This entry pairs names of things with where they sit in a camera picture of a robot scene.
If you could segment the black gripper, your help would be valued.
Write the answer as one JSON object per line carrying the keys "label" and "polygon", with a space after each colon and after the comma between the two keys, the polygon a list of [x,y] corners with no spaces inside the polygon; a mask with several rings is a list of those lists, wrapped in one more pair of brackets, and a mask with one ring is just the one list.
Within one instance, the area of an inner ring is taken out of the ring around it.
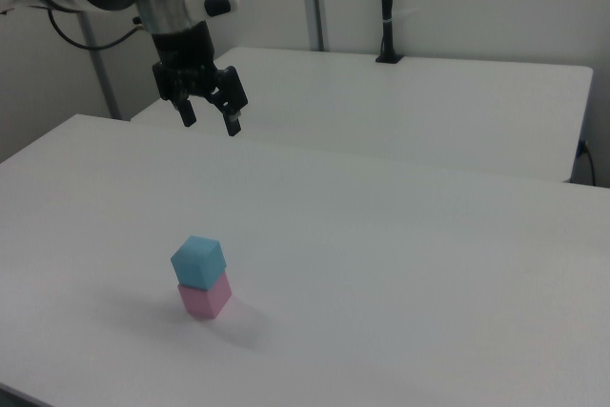
{"label": "black gripper", "polygon": [[248,98],[237,70],[233,66],[219,70],[214,62],[214,44],[208,24],[172,34],[154,34],[153,43],[159,61],[152,72],[159,96],[170,101],[179,112],[182,123],[196,122],[190,95],[212,101],[223,115],[229,136],[241,131],[239,116]]}

